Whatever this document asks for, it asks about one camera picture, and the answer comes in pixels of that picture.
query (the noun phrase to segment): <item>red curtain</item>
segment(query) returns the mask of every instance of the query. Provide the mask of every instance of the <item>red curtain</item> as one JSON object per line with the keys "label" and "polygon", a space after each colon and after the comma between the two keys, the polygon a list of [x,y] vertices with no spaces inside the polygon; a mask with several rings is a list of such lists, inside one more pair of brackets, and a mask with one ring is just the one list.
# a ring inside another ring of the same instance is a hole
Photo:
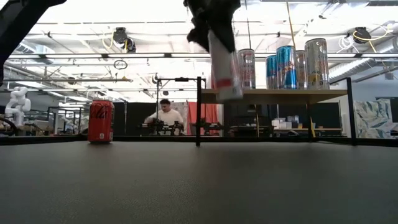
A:
{"label": "red curtain", "polygon": [[[206,122],[209,123],[217,123],[217,105],[215,104],[202,104],[201,105],[201,117],[206,118]],[[188,127],[187,134],[191,134],[191,129],[189,124],[195,124],[197,121],[197,103],[196,102],[188,102]],[[203,134],[203,128],[200,129],[200,134]]]}

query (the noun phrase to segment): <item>blue can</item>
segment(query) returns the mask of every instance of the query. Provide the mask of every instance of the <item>blue can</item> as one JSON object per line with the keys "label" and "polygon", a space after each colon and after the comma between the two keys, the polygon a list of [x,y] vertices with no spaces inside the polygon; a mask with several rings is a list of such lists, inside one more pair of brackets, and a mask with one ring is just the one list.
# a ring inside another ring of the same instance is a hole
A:
{"label": "blue can", "polygon": [[266,59],[267,64],[267,89],[277,90],[278,89],[278,66],[276,55],[271,55]]}
{"label": "blue can", "polygon": [[278,63],[278,88],[297,89],[297,72],[295,68],[296,53],[293,46],[283,46],[276,50]]}

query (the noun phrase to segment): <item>white t-shirt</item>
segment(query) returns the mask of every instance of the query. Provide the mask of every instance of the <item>white t-shirt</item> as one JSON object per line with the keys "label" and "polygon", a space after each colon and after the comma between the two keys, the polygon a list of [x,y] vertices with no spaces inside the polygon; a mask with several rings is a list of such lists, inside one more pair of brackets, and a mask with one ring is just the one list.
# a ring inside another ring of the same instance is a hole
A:
{"label": "white t-shirt", "polygon": [[[156,113],[150,115],[149,117],[156,118]],[[163,112],[162,110],[159,110],[157,117],[159,120],[164,121],[166,125],[173,125],[174,121],[178,121],[181,124],[184,122],[180,113],[173,109],[171,109],[169,112]]]}

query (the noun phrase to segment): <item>black table surface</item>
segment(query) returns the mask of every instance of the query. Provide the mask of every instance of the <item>black table surface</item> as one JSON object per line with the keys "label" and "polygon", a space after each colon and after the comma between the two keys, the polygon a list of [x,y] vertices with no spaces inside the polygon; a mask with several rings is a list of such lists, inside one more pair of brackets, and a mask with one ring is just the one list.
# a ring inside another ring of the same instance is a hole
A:
{"label": "black table surface", "polygon": [[398,149],[0,146],[1,223],[398,223]]}

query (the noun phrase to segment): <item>man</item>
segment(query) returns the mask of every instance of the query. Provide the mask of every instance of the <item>man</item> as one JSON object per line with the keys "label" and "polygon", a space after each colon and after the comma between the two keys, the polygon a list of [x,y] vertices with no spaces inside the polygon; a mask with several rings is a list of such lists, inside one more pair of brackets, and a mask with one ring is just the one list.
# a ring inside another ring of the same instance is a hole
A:
{"label": "man", "polygon": [[[158,119],[163,121],[166,125],[174,125],[174,121],[178,121],[180,124],[183,124],[183,119],[181,114],[173,110],[170,107],[171,103],[169,100],[164,99],[160,101],[160,106],[162,107],[161,110],[158,112]],[[145,123],[151,123],[156,119],[156,112],[150,115],[148,118],[145,119]]]}

